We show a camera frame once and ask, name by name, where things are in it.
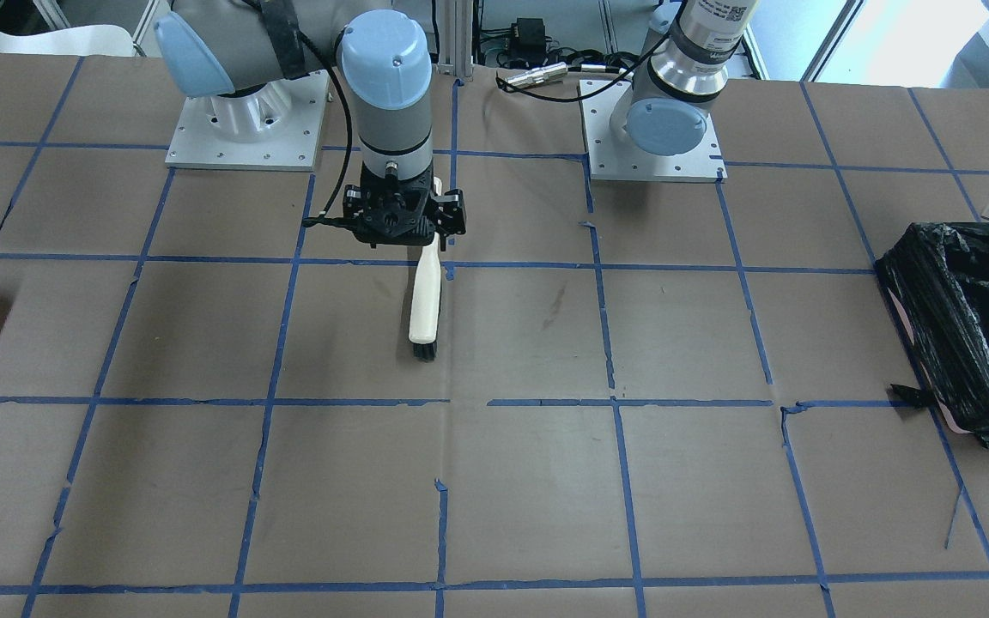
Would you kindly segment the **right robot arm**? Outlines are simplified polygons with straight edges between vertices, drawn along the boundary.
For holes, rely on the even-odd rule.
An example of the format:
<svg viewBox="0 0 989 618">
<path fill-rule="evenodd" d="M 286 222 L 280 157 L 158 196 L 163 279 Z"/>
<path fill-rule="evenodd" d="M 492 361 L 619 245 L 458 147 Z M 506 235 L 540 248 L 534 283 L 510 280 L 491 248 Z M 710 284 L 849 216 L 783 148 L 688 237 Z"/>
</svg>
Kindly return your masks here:
<svg viewBox="0 0 989 618">
<path fill-rule="evenodd" d="M 177 1 L 154 31 L 182 94 L 242 142 L 288 120 L 299 79 L 330 79 L 361 179 L 335 183 L 340 216 L 322 210 L 303 227 L 344 228 L 370 246 L 444 244 L 466 231 L 463 192 L 434 190 L 427 33 L 389 1 Z"/>
</svg>

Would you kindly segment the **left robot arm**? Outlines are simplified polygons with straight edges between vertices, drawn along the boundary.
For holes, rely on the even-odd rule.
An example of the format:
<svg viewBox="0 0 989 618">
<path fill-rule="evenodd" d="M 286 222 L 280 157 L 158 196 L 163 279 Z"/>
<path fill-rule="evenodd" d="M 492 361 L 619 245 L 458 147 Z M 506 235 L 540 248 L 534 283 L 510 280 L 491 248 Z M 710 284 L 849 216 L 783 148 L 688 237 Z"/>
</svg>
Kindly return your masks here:
<svg viewBox="0 0 989 618">
<path fill-rule="evenodd" d="M 707 133 L 725 89 L 725 64 L 752 20 L 756 1 L 678 1 L 652 12 L 643 64 L 636 68 L 623 129 L 652 155 L 683 155 Z"/>
</svg>

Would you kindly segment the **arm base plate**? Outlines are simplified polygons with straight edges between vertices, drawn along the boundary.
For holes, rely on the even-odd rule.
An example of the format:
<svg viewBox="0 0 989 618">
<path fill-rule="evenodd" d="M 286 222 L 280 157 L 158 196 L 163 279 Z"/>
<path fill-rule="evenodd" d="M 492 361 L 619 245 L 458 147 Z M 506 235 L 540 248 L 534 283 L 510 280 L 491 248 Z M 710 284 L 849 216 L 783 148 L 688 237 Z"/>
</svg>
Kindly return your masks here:
<svg viewBox="0 0 989 618">
<path fill-rule="evenodd" d="M 268 82 L 254 93 L 189 98 L 165 163 L 182 169 L 313 172 L 330 79 Z"/>
<path fill-rule="evenodd" d="M 579 82 L 582 133 L 590 177 L 615 181 L 726 180 L 712 118 L 690 103 L 642 98 L 631 83 L 604 89 L 598 79 Z"/>
</svg>

